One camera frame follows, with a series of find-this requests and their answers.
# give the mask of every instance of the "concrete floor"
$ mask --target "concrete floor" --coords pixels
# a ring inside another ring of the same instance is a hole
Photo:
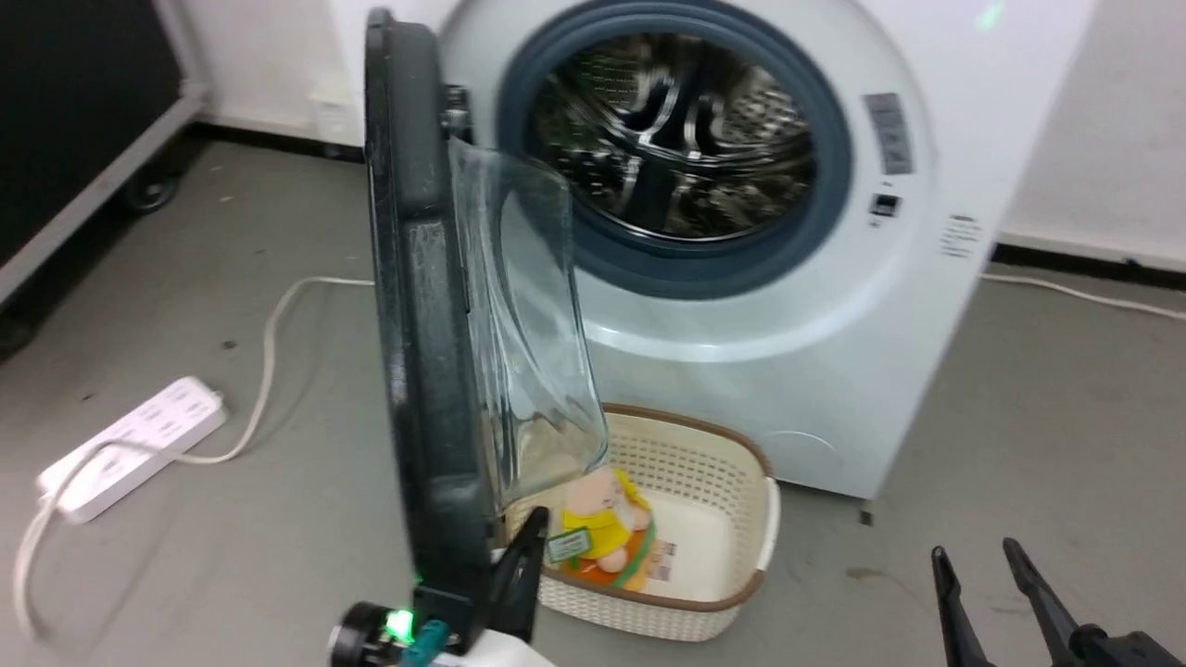
[[[0,367],[0,566],[34,509],[34,475],[172,380],[225,393],[229,424],[196,451],[227,450],[255,396],[263,322],[311,274],[370,274],[362,167],[206,151],[177,201]],[[1174,292],[1054,278],[1186,309]],[[100,519],[51,531],[32,590],[53,636],[30,644],[0,615],[5,663],[325,665],[350,603],[406,602],[378,360],[366,290],[306,294],[248,455],[171,466]],[[1001,554],[1013,535],[1080,621],[1143,629],[1186,656],[1182,377],[1181,323],[984,284],[873,526],[855,501],[784,488],[766,583],[718,640],[648,640],[541,610],[536,646],[561,667],[939,666],[927,552],[943,544],[989,658],[1048,663]]]

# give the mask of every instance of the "power strip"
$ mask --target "power strip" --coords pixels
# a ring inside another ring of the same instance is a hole
[[[135,443],[183,453],[225,421],[222,396],[196,377],[183,377],[46,468],[37,477],[37,485],[43,494],[52,495],[82,457],[107,443]],[[57,509],[71,523],[85,523],[171,460],[142,449],[109,445],[78,471]]]

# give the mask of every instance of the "washing machine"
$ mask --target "washing machine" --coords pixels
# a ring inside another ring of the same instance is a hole
[[[362,91],[366,8],[332,5]],[[451,114],[573,195],[604,401],[873,497],[1091,0],[425,0]]]

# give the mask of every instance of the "white plastic basket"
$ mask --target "white plastic basket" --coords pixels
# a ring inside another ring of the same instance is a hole
[[[650,501],[658,539],[695,558],[676,561],[686,570],[682,582],[674,572],[670,583],[649,584],[648,592],[546,568],[540,602],[627,633],[689,642],[715,637],[758,590],[774,550],[780,503],[770,463],[752,442],[720,426],[630,406],[606,405],[605,412],[608,463]],[[533,507],[555,508],[555,494],[514,503],[506,515],[511,534]]]

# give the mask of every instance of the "yellow plush toy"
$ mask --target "yellow plush toy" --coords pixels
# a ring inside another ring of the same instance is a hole
[[[589,535],[588,551],[566,564],[566,571],[631,590],[642,587],[655,526],[651,506],[625,472],[602,466],[569,482],[563,523],[566,533],[585,528]]]

